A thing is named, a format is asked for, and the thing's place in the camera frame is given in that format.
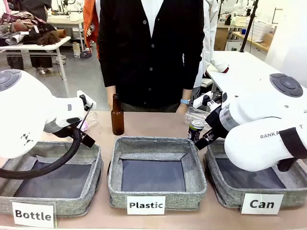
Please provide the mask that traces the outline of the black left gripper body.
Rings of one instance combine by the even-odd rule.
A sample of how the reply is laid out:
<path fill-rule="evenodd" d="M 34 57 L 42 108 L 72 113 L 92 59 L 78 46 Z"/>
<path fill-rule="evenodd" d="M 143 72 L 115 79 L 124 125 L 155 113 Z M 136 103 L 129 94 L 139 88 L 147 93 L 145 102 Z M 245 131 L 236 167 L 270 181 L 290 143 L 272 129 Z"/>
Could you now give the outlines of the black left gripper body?
<path fill-rule="evenodd" d="M 82 132 L 77 126 L 78 123 L 63 127 L 60 131 L 56 132 L 56 136 L 59 138 L 75 138 L 78 135 L 81 136 Z"/>

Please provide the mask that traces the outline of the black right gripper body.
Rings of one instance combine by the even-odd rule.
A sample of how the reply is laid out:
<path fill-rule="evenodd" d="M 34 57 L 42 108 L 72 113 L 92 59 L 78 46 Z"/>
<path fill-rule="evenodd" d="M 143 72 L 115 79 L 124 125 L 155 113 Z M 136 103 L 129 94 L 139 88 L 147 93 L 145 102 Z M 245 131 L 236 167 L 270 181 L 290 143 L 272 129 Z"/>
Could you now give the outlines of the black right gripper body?
<path fill-rule="evenodd" d="M 205 133 L 205 138 L 208 142 L 214 142 L 218 138 L 226 138 L 229 132 L 220 121 L 219 115 L 221 110 L 221 106 L 218 106 L 205 119 L 206 123 L 211 127 L 211 129 Z"/>

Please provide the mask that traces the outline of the person left hand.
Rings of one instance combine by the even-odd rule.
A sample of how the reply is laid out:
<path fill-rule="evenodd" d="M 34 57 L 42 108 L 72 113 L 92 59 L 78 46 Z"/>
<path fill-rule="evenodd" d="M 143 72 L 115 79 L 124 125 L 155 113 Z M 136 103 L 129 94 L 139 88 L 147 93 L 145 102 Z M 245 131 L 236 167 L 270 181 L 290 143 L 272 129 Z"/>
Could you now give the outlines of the person left hand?
<path fill-rule="evenodd" d="M 184 103 L 180 103 L 180 105 L 178 106 L 176 110 L 176 114 L 184 115 L 187 112 L 187 110 L 188 110 L 188 105 Z"/>

